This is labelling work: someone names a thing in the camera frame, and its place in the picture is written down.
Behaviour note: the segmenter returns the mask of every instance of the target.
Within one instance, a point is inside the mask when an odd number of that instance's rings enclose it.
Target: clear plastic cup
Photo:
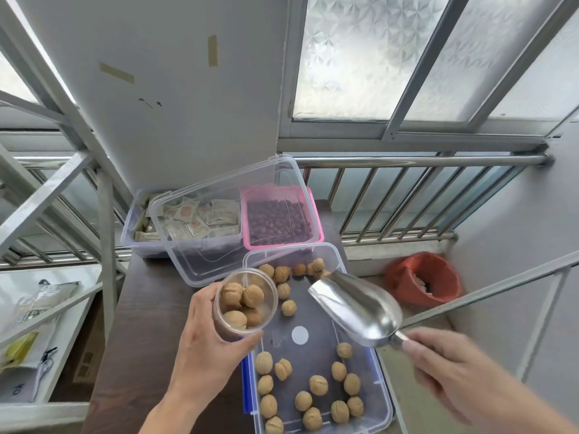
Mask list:
[[[249,285],[257,285],[264,292],[264,302],[257,308],[262,315],[262,322],[259,326],[242,330],[231,326],[224,320],[220,301],[221,290],[231,282],[239,283],[244,288]],[[215,329],[225,341],[237,341],[267,326],[276,313],[278,301],[276,284],[265,272],[255,268],[237,269],[223,280],[223,286],[215,294],[215,301],[213,302]]]

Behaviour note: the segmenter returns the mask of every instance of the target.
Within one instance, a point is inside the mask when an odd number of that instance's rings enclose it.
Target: white circular sticker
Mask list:
[[[303,326],[297,326],[291,331],[291,338],[293,339],[293,342],[298,345],[306,344],[309,337],[310,334],[308,333],[308,329]]]

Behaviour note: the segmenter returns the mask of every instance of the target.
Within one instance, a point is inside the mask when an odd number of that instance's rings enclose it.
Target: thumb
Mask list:
[[[452,362],[444,359],[438,353],[430,350],[425,345],[416,341],[408,340],[402,343],[402,350],[411,359],[414,365],[427,374],[430,374],[438,382],[448,375],[452,369]]]
[[[236,360],[241,362],[241,360],[245,358],[250,353],[250,351],[255,349],[255,346],[259,343],[262,336],[264,336],[264,331],[260,330],[259,332],[255,332],[246,336],[242,340],[231,343],[230,347]]]

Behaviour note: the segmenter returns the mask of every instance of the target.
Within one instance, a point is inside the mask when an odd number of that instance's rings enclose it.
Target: red plastic bag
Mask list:
[[[384,282],[386,290],[400,303],[427,308],[448,303],[463,294],[456,270],[442,257],[428,252],[391,263],[384,272]]]

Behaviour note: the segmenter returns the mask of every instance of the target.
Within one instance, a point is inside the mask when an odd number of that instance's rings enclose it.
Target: frosted glass window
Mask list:
[[[387,120],[448,0],[308,0],[296,120]]]
[[[563,119],[579,103],[579,11],[523,74],[491,118]]]
[[[470,0],[406,119],[469,120],[560,1]]]
[[[10,62],[0,52],[0,90],[6,91],[21,99],[38,103],[34,95],[28,89],[18,73],[12,68]]]

